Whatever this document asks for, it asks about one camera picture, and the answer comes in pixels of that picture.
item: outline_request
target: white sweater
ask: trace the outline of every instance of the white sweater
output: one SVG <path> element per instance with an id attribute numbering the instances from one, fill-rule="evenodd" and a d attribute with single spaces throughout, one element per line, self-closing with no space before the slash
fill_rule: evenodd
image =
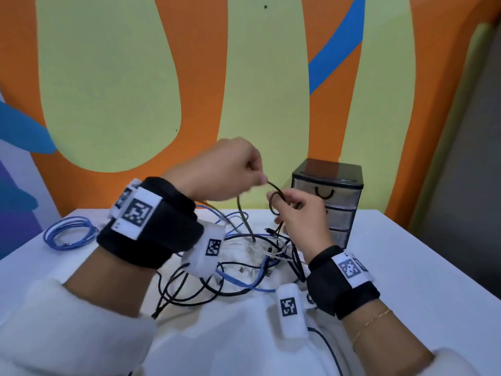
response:
<path id="1" fill-rule="evenodd" d="M 155 331 L 150 317 L 125 317 L 73 296 L 56 280 L 40 281 L 0 326 L 0 374 L 127 375 L 145 360 Z M 452 350 L 435 355 L 421 375 L 479 375 Z"/>

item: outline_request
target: black drawer unit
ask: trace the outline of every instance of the black drawer unit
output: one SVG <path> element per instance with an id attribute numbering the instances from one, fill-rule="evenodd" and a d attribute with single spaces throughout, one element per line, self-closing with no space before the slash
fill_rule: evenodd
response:
<path id="1" fill-rule="evenodd" d="M 292 173 L 292 187 L 324 200 L 331 237 L 346 248 L 364 188 L 362 167 L 307 158 Z"/>

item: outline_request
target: hand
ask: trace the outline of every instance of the hand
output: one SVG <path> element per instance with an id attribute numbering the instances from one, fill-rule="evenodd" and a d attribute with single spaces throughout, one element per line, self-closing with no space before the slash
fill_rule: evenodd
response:
<path id="1" fill-rule="evenodd" d="M 222 139 L 162 176 L 194 201 L 226 201 L 268 182 L 260 152 L 247 140 Z"/>
<path id="2" fill-rule="evenodd" d="M 275 223 L 284 222 L 285 230 L 292 242 L 303 252 L 306 263 L 324 249 L 334 245 L 329 227 L 325 205 L 318 196 L 297 189 L 282 190 L 285 201 L 278 194 L 273 196 L 272 205 L 279 212 Z M 267 193 L 268 200 L 273 193 Z M 301 203 L 301 209 L 289 204 Z"/>

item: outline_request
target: black drawer handle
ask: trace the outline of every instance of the black drawer handle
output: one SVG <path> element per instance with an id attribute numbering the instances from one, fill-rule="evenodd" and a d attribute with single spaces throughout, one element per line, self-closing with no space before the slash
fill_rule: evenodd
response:
<path id="1" fill-rule="evenodd" d="M 321 196 L 318 192 L 318 187 L 315 187 L 315 195 L 321 197 L 323 200 L 330 199 L 334 195 L 334 189 L 331 190 L 331 193 L 327 196 Z"/>

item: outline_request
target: white table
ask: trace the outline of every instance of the white table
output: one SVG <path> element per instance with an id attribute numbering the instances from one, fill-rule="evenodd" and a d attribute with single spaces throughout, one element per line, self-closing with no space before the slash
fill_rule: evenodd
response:
<path id="1" fill-rule="evenodd" d="M 248 212 L 258 231 L 272 222 L 268 210 Z M 106 210 L 72 214 L 99 226 Z M 200 212 L 203 219 L 208 214 Z M 0 322 L 34 280 L 66 280 L 94 248 L 56 252 L 39 235 L 1 260 Z M 374 275 L 384 302 L 427 347 L 453 348 L 482 375 L 501 374 L 500 300 L 376 210 L 357 212 L 348 250 Z"/>

